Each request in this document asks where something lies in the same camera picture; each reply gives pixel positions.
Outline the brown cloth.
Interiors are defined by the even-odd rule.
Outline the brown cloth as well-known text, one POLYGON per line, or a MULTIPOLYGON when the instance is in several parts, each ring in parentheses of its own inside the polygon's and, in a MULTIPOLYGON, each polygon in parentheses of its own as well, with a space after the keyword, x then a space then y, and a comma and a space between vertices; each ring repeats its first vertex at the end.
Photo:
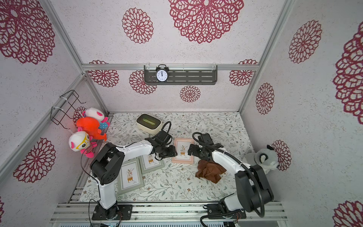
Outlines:
POLYGON ((195 177, 204 178, 217 184, 221 180, 221 174, 226 172, 226 169, 220 164, 213 161, 200 160, 197 166, 197 173, 195 177))

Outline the pink picture frame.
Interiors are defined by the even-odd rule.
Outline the pink picture frame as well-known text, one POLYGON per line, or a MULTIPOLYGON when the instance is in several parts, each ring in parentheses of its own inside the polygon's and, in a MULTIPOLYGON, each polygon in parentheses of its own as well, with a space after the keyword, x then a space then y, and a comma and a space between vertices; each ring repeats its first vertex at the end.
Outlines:
POLYGON ((172 163, 178 164, 193 164, 194 159, 193 156, 188 154, 188 150, 190 145, 194 144, 193 139, 187 138, 175 138, 175 148, 177 152, 177 156, 172 158, 172 163))

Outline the green picture frame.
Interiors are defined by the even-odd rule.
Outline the green picture frame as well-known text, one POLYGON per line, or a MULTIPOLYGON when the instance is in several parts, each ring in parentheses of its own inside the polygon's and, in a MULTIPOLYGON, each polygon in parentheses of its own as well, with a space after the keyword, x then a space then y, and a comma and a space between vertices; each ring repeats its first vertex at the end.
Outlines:
POLYGON ((139 161, 142 174, 150 173, 164 167, 164 162, 157 160, 155 154, 140 156, 139 161))
POLYGON ((142 188, 144 186, 142 177, 138 158, 124 162, 118 176, 118 194, 125 194, 142 188))

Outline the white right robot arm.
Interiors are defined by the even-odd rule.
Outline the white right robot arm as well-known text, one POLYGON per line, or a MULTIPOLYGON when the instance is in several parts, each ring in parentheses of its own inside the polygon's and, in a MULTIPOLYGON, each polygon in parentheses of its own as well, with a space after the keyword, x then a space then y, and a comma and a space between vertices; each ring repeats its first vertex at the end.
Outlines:
POLYGON ((196 144, 190 146, 189 155, 213 161, 234 175, 236 192, 221 200, 222 207, 227 212, 244 210, 264 217, 265 204, 271 202, 274 195, 262 167, 240 161, 223 145, 214 143, 208 133, 195 132, 192 138, 196 144))

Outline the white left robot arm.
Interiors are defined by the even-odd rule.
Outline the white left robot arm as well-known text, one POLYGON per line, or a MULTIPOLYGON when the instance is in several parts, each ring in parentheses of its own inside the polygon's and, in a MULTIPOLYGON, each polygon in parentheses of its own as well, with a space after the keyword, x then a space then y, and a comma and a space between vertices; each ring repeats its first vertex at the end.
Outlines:
POLYGON ((99 189, 99 206, 108 211, 117 206, 114 182, 123 162, 144 155, 157 154, 159 159, 177 156, 176 148, 171 144, 172 136, 165 131, 128 146, 119 147, 107 143, 92 160, 90 169, 99 189))

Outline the cream tissue box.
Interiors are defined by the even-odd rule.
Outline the cream tissue box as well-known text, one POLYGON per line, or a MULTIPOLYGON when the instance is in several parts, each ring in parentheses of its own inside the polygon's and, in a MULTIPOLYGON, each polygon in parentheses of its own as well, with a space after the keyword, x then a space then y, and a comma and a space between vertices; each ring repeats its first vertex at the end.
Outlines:
POLYGON ((141 114, 136 119, 136 124, 139 129, 151 135, 157 135, 162 129, 162 121, 149 114, 141 114))

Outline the grey husky plush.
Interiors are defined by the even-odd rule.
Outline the grey husky plush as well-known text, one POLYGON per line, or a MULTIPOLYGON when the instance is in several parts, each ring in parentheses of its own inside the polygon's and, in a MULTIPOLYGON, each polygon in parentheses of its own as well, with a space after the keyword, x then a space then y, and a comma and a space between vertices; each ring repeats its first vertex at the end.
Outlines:
POLYGON ((270 145, 257 152, 248 150, 243 157, 243 162, 252 166, 259 165, 266 175, 270 171, 277 170, 279 167, 278 155, 270 145))

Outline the black alarm clock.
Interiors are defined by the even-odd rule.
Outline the black alarm clock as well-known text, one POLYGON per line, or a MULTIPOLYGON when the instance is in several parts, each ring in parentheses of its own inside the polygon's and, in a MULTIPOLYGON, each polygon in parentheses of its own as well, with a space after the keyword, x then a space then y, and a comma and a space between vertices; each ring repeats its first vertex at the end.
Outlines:
POLYGON ((156 67, 156 79, 158 82, 167 82, 169 79, 169 67, 165 64, 160 64, 156 67))

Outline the orange plush toy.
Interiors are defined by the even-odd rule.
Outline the orange plush toy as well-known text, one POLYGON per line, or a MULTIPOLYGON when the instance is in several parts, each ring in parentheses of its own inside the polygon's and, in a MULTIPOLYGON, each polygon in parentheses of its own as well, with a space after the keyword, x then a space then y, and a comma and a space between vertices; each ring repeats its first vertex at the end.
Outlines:
POLYGON ((92 117, 82 117, 76 121, 76 127, 79 131, 85 131, 95 140, 107 141, 107 135, 101 134, 102 131, 99 129, 100 123, 92 117))

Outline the white pink plush toy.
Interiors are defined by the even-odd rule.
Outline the white pink plush toy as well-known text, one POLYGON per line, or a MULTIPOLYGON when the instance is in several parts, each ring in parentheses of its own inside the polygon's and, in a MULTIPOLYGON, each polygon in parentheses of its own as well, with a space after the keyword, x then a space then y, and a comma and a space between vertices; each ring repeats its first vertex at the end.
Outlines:
POLYGON ((94 107, 83 111, 82 116, 94 118, 99 123, 106 123, 108 121, 108 117, 106 117, 103 112, 101 112, 100 110, 98 110, 94 107))

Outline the white plush with glasses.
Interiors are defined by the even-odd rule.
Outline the white plush with glasses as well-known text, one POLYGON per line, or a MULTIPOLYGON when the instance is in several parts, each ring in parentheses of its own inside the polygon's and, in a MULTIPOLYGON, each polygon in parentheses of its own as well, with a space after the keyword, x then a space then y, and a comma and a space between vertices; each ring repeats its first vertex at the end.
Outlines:
POLYGON ((93 158, 93 148, 97 146, 96 142, 92 142, 93 137, 85 131, 78 131, 69 137, 69 147, 74 152, 80 152, 87 158, 93 158))

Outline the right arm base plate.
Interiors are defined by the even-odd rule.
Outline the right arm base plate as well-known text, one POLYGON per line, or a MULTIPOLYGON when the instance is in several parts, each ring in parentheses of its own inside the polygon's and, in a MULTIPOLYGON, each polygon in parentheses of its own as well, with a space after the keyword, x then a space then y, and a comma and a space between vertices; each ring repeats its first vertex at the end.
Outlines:
POLYGON ((246 219, 244 210, 229 211, 222 203, 210 203, 203 206, 209 219, 246 219))

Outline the grey wall shelf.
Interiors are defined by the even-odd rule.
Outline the grey wall shelf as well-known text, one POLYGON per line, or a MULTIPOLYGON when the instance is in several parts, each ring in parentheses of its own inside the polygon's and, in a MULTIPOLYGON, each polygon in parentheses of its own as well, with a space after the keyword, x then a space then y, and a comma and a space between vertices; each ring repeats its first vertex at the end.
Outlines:
POLYGON ((206 67, 192 66, 167 66, 169 79, 167 82, 158 82, 156 79, 157 66, 144 66, 144 82, 147 85, 215 85, 217 82, 216 65, 206 67))

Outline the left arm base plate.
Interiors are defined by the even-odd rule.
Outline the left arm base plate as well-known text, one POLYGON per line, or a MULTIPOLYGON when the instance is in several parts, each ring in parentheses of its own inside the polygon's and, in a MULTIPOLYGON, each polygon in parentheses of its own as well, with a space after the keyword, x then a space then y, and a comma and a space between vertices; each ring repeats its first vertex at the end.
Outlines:
POLYGON ((97 203, 91 220, 130 220, 132 215, 132 205, 119 205, 117 202, 109 209, 97 203))

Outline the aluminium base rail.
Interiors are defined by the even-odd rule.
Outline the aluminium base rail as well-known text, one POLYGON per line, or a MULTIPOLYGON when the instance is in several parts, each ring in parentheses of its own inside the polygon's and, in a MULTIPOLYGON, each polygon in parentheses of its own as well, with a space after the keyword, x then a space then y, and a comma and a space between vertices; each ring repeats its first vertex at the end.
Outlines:
POLYGON ((61 203, 53 213, 51 224, 82 223, 82 224, 117 224, 126 223, 156 223, 156 222, 199 222, 202 216, 204 223, 212 221, 287 221, 287 215, 280 202, 270 202, 265 205, 265 216, 259 217, 255 212, 246 212, 246 219, 209 219, 203 206, 217 202, 120 202, 119 205, 132 205, 130 220, 91 220, 96 207, 91 203, 61 203))

